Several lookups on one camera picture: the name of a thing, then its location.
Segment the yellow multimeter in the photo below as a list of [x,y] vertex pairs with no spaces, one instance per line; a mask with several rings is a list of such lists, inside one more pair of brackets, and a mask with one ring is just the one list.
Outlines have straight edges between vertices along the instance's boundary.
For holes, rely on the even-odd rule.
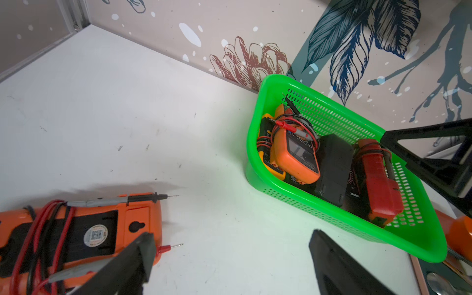
[[286,178],[286,172],[282,169],[273,165],[270,161],[270,152],[271,152],[271,135],[272,129],[274,128],[273,120],[274,118],[270,114],[264,114],[261,119],[261,124],[259,128],[259,135],[256,140],[256,147],[258,150],[259,158],[263,162],[264,166],[268,171],[274,175],[279,180],[284,181]]

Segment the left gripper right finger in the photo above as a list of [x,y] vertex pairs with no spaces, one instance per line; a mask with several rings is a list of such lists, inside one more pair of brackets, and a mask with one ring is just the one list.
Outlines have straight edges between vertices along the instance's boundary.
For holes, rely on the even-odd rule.
[[320,294],[391,295],[393,293],[323,231],[317,229],[313,231],[309,250]]

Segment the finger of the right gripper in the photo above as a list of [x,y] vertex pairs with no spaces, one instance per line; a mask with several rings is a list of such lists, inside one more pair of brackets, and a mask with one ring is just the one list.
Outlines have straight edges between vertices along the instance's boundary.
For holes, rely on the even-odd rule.
[[[427,159],[399,144],[400,140],[464,136],[450,160]],[[464,215],[472,216],[472,120],[387,131],[381,144],[406,162],[406,168],[442,195]]]

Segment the red multimeter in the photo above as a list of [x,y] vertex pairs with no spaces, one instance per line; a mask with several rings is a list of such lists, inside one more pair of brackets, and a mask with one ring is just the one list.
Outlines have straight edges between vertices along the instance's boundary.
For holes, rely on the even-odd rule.
[[363,216],[376,226],[386,227],[404,210],[392,153],[377,140],[361,139],[355,144],[353,165]]

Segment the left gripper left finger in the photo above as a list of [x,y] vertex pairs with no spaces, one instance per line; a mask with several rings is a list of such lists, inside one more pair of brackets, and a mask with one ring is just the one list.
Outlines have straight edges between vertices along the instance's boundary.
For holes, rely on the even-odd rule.
[[157,253],[154,235],[143,233],[78,288],[75,295],[142,295]]

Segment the orange multimeter with leads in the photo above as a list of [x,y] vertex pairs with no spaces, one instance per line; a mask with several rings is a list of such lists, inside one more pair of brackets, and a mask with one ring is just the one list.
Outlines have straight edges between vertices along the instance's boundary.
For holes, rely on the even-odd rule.
[[274,114],[270,141],[272,165],[293,176],[301,185],[318,181],[321,176],[316,156],[319,137],[306,118],[281,104]]

